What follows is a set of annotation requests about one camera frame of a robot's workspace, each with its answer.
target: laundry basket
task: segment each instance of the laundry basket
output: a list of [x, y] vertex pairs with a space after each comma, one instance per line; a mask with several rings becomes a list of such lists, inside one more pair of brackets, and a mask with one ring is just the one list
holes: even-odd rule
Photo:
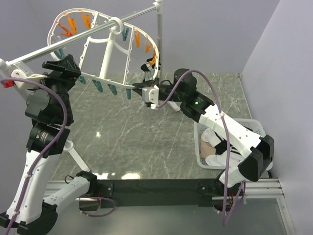
[[[261, 125], [261, 123], [259, 121], [253, 120], [253, 119], [243, 119], [243, 118], [238, 118], [238, 119], [235, 118], [234, 120], [236, 122], [238, 122], [239, 124], [241, 124], [242, 126], [251, 129], [254, 133], [257, 133], [262, 137], [265, 136], [265, 131], [263, 129], [263, 126]], [[195, 152], [196, 152], [197, 162], [198, 162], [199, 166], [201, 166], [202, 168], [225, 169], [225, 166], [208, 165], [205, 162], [205, 158], [200, 157], [200, 139], [201, 139], [201, 135], [202, 135], [203, 131], [205, 131], [205, 129], [207, 129], [207, 128], [208, 128], [207, 126], [204, 126], [200, 123], [195, 122], [194, 137], [195, 137]]]

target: gray wall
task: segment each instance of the gray wall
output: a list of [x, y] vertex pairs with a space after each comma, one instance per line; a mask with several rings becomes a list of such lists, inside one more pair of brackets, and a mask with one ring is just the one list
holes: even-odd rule
[[[47, 33], [55, 17], [69, 8], [84, 7], [121, 17], [147, 8], [153, 0], [28, 2]], [[242, 72], [278, 2], [279, 0], [164, 0], [164, 70], [173, 72], [186, 67], [203, 72]], [[140, 16], [130, 23], [156, 39], [155, 12]], [[116, 67], [114, 72], [124, 71], [124, 66], [120, 66], [120, 63], [111, 65]]]
[[313, 229], [312, 7], [280, 1], [242, 78], [252, 117], [275, 138], [273, 169], [299, 235]]
[[[0, 7], [0, 58], [11, 60], [45, 45], [45, 34], [24, 0], [2, 0]], [[41, 61], [33, 61], [39, 69]], [[31, 128], [24, 115], [25, 102], [0, 85], [0, 212], [6, 211], [16, 193], [25, 164], [26, 142]]]

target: purple cable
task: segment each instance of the purple cable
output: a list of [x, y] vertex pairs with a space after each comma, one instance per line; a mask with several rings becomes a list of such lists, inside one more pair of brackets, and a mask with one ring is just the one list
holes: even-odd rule
[[[38, 157], [35, 159], [34, 163], [30, 166], [29, 168], [29, 171], [27, 172], [28, 175], [31, 175], [33, 173], [33, 170], [35, 169], [36, 165], [38, 164], [38, 162], [40, 161], [40, 159], [42, 158], [43, 154], [58, 140], [58, 138], [61, 136], [61, 134], [63, 133], [64, 129], [65, 129], [65, 126], [66, 126], [66, 123], [67, 123], [67, 109], [66, 109], [66, 106], [65, 106], [65, 103], [62, 101], [62, 99], [53, 91], [51, 90], [50, 88], [38, 83], [38, 82], [34, 82], [34, 81], [31, 81], [31, 80], [27, 80], [27, 79], [23, 79], [23, 78], [3, 78], [3, 79], [0, 79], [0, 83], [6, 83], [6, 81], [18, 81], [18, 82], [25, 82], [25, 83], [29, 83], [29, 84], [32, 84], [36, 87], [39, 87], [45, 91], [47, 91], [48, 93], [50, 93], [54, 98], [56, 98], [56, 100], [61, 104], [62, 106], [62, 109], [63, 109], [63, 123], [61, 125], [61, 128], [60, 128], [60, 131], [58, 132], [58, 134], [53, 138], [53, 140], [40, 152], [40, 154], [38, 155]], [[18, 202], [16, 204], [16, 207], [15, 207], [15, 212], [19, 212], [20, 208], [21, 208], [21, 204], [24, 200], [24, 197], [25, 197], [25, 193], [26, 193], [26, 190], [27, 190], [27, 186], [28, 186], [28, 183], [29, 183], [29, 179], [30, 177], [27, 177], [24, 181], [24, 184], [23, 184], [23, 187], [22, 187], [22, 190], [21, 190], [21, 194], [20, 194], [20, 197], [18, 199]], [[11, 221], [5, 231], [5, 235], [8, 235], [9, 232], [10, 232], [10, 229], [14, 223], [14, 221], [16, 220], [16, 217], [17, 217], [18, 214], [15, 214], [14, 216], [12, 216], [11, 218]]]
[[[177, 89], [179, 83], [184, 79], [184, 77], [192, 72], [195, 72], [195, 73], [198, 73], [200, 74], [205, 80], [206, 82], [208, 83], [209, 87], [211, 88], [212, 90], [212, 93], [214, 95], [214, 98], [215, 98], [215, 103], [217, 105], [217, 108], [219, 110], [219, 113], [221, 114], [222, 113], [222, 109], [221, 109], [221, 106], [220, 106], [220, 102], [219, 102], [219, 99], [217, 97], [217, 94], [211, 84], [211, 82], [209, 81], [209, 79], [204, 75], [204, 73], [198, 71], [198, 70], [188, 70], [186, 71], [177, 81], [177, 83], [175, 84], [175, 86], [173, 87], [172, 91], [170, 92], [170, 94], [168, 95], [168, 97], [166, 98], [166, 100], [161, 103], [160, 105], [157, 106], [157, 108], [162, 108], [169, 100], [170, 98], [172, 97], [172, 95], [174, 94], [175, 90]], [[229, 213], [227, 214], [227, 217], [226, 217], [226, 203], [227, 203], [227, 183], [228, 183], [228, 170], [229, 170], [229, 160], [230, 160], [230, 142], [229, 142], [229, 132], [228, 132], [228, 128], [227, 128], [227, 125], [226, 125], [226, 122], [225, 122], [225, 119], [223, 116], [221, 116], [221, 120], [222, 120], [222, 123], [223, 123], [223, 126], [224, 126], [224, 129], [225, 129], [225, 133], [226, 133], [226, 141], [227, 141], [227, 153], [226, 153], [226, 167], [225, 167], [225, 182], [224, 182], [224, 199], [223, 199], [223, 226], [226, 226], [228, 221], [229, 221], [229, 217], [230, 215], [232, 214], [233, 210], [235, 209], [234, 206], [235, 206], [235, 202], [237, 201], [238, 199], [238, 196], [239, 196], [239, 193], [240, 191], [242, 190], [243, 186], [244, 186], [244, 183], [242, 182], [241, 185], [240, 185], [240, 188], [238, 190], [238, 193], [236, 195], [236, 198], [234, 200], [234, 204], [232, 205], [231, 207], [231, 210], [229, 211]]]
[[81, 211], [82, 214], [85, 214], [85, 215], [87, 215], [89, 217], [104, 217], [104, 216], [107, 216], [107, 215], [111, 214], [115, 210], [115, 208], [116, 208], [115, 201], [110, 199], [110, 198], [107, 198], [107, 197], [89, 197], [89, 196], [83, 196], [83, 197], [85, 197], [85, 198], [92, 198], [92, 199], [106, 200], [106, 201], [112, 202], [112, 204], [113, 204], [112, 210], [110, 210], [108, 213], [105, 213], [105, 214], [88, 214], [88, 213], [86, 213], [84, 211]]

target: purple hose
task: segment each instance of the purple hose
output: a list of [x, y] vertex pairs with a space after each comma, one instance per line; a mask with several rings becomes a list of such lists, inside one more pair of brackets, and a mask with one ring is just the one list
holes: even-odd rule
[[[215, 103], [217, 105], [217, 108], [220, 112], [220, 114], [222, 113], [222, 109], [221, 109], [221, 106], [220, 106], [220, 102], [219, 102], [219, 99], [217, 97], [217, 94], [211, 84], [211, 82], [209, 81], [209, 79], [200, 71], [198, 70], [188, 70], [186, 71], [177, 81], [177, 83], [175, 84], [175, 86], [173, 87], [172, 91], [170, 92], [170, 94], [168, 95], [168, 97], [166, 98], [166, 100], [161, 103], [160, 105], [157, 106], [157, 108], [162, 108], [169, 100], [170, 98], [172, 97], [172, 95], [174, 94], [175, 90], [177, 89], [179, 83], [184, 79], [184, 77], [192, 72], [195, 72], [195, 73], [198, 73], [200, 74], [205, 80], [206, 82], [208, 83], [209, 87], [211, 88], [212, 90], [212, 93], [214, 95], [214, 98], [215, 98]], [[227, 128], [227, 125], [226, 125], [226, 122], [225, 122], [225, 119], [223, 116], [221, 116], [221, 119], [222, 119], [222, 123], [223, 123], [223, 126], [224, 126], [224, 129], [225, 129], [225, 132], [226, 132], [226, 141], [227, 141], [227, 153], [226, 153], [226, 167], [225, 167], [225, 183], [224, 183], [224, 199], [223, 199], [223, 226], [226, 226], [226, 224], [228, 223], [229, 221], [229, 218], [230, 218], [230, 215], [232, 214], [232, 212], [234, 211], [235, 209], [235, 204], [236, 204], [236, 201], [238, 199], [238, 196], [239, 196], [239, 193], [241, 192], [243, 186], [245, 185], [245, 183], [241, 183], [240, 185], [240, 188], [238, 190], [238, 193], [236, 195], [236, 198], [234, 200], [234, 203], [231, 207], [231, 210], [229, 211], [229, 213], [227, 214], [227, 217], [226, 217], [226, 203], [227, 203], [227, 183], [228, 183], [228, 170], [229, 170], [229, 159], [230, 159], [230, 142], [229, 142], [229, 132], [228, 132], [228, 128]]]
[[108, 213], [105, 213], [105, 214], [88, 214], [88, 213], [86, 213], [84, 211], [82, 212], [82, 214], [85, 214], [85, 215], [87, 215], [89, 217], [97, 217], [97, 218], [104, 217], [104, 216], [107, 216], [107, 215], [111, 214], [115, 210], [115, 208], [116, 208], [115, 201], [110, 199], [110, 198], [107, 198], [107, 197], [89, 197], [89, 196], [83, 196], [83, 197], [85, 197], [85, 198], [92, 198], [92, 199], [106, 200], [106, 201], [112, 202], [112, 204], [113, 204], [112, 210], [110, 210]]
[[[5, 83], [6, 81], [18, 81], [18, 82], [25, 82], [25, 83], [29, 83], [29, 84], [32, 84], [36, 87], [39, 87], [45, 91], [47, 91], [48, 93], [50, 93], [54, 98], [57, 99], [57, 101], [61, 104], [62, 106], [62, 109], [63, 109], [63, 123], [61, 125], [61, 128], [60, 128], [60, 131], [58, 132], [58, 134], [53, 138], [53, 140], [40, 152], [40, 154], [38, 155], [38, 157], [35, 159], [34, 163], [30, 166], [29, 168], [29, 171], [27, 172], [28, 175], [31, 175], [33, 173], [33, 170], [35, 169], [36, 165], [38, 164], [38, 162], [40, 161], [40, 159], [42, 158], [43, 154], [58, 140], [58, 138], [61, 136], [61, 134], [63, 133], [64, 129], [65, 129], [65, 126], [66, 126], [66, 123], [67, 123], [67, 109], [66, 109], [66, 106], [64, 104], [64, 102], [62, 101], [62, 99], [53, 91], [51, 90], [50, 88], [38, 83], [38, 82], [34, 82], [34, 81], [30, 81], [30, 80], [27, 80], [27, 79], [23, 79], [23, 78], [3, 78], [3, 79], [0, 79], [0, 83]], [[21, 190], [21, 194], [20, 194], [20, 197], [18, 199], [18, 202], [16, 204], [16, 208], [15, 208], [15, 212], [19, 212], [20, 208], [21, 208], [21, 204], [24, 200], [24, 197], [25, 197], [25, 193], [26, 193], [26, 190], [27, 190], [27, 186], [28, 186], [28, 183], [29, 183], [29, 179], [30, 177], [27, 177], [24, 181], [24, 184], [23, 184], [23, 187], [22, 187], [22, 190]], [[17, 217], [17, 214], [12, 216], [11, 218], [11, 221], [5, 231], [5, 235], [8, 235], [9, 232], [10, 232], [10, 229], [14, 223], [14, 221], [16, 220], [16, 217]]]

